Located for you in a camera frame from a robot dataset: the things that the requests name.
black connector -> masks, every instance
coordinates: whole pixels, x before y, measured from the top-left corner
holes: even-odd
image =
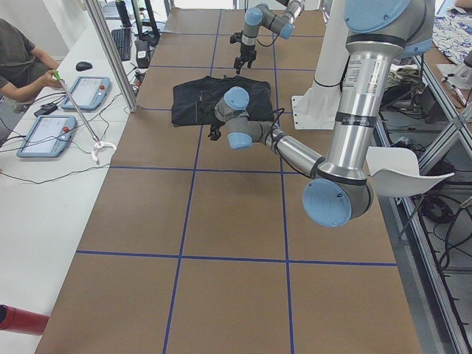
[[[41,108],[35,112],[35,116],[46,116],[47,114],[54,112],[56,109],[58,109],[58,105],[55,103],[47,103],[42,105]]]

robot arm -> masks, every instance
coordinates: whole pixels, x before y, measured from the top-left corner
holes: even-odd
[[[350,60],[326,158],[273,123],[249,122],[249,96],[242,88],[229,90],[215,107],[216,117],[228,125],[231,147],[261,142],[313,178],[303,204],[315,222],[341,226],[363,215],[372,203],[363,166],[390,64],[429,49],[433,17],[434,0],[347,0]]]
[[[294,22],[305,8],[305,0],[277,0],[286,6],[284,13],[275,15],[269,10],[267,4],[258,4],[247,10],[244,17],[244,29],[236,32],[229,39],[231,44],[240,43],[240,56],[236,57],[234,67],[239,74],[245,63],[251,68],[252,62],[256,60],[256,42],[259,28],[264,26],[276,35],[288,39],[294,31]]]

white table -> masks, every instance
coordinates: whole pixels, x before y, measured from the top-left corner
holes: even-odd
[[[119,21],[111,22],[111,28],[118,26]],[[93,69],[77,72],[75,64],[81,60],[91,62]],[[132,71],[133,66],[129,61],[123,62],[123,65],[126,72]],[[111,91],[105,102],[95,112],[87,113],[88,118],[120,93],[92,25],[64,59],[59,72],[69,85],[80,75],[111,78]],[[38,97],[52,92],[55,90],[45,88]],[[15,131],[26,135],[35,119],[33,112],[54,98],[58,96],[34,104]],[[125,100],[119,96],[102,114],[110,124],[103,140],[118,144],[128,113]],[[79,116],[74,115],[77,123],[82,124]],[[102,136],[106,128],[99,117],[91,121],[91,126],[98,136]],[[72,141],[87,151],[91,151],[94,145],[85,126],[76,130]],[[82,152],[73,144],[56,159],[47,161],[20,159],[16,151],[3,152],[18,148],[21,142],[22,139],[10,140],[0,149],[0,169],[4,173],[43,181],[97,166],[90,153]],[[100,166],[108,164],[112,155],[112,149],[101,149],[98,153]],[[51,313],[107,170],[91,170],[40,185],[0,175],[0,303],[48,315]],[[0,353],[33,353],[40,338],[0,331]]]

tablet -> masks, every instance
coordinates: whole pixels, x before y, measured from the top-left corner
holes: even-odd
[[[77,121],[74,116],[39,116],[20,149],[18,157],[57,157],[66,148]]]
[[[70,92],[80,109],[93,111],[102,104],[110,85],[109,77],[79,76],[74,81]],[[66,98],[61,108],[66,110],[75,109],[69,98]]]

black keyboard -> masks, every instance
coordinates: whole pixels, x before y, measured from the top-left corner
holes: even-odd
[[[111,31],[111,37],[117,46],[121,61],[131,59],[131,28],[119,28]]]

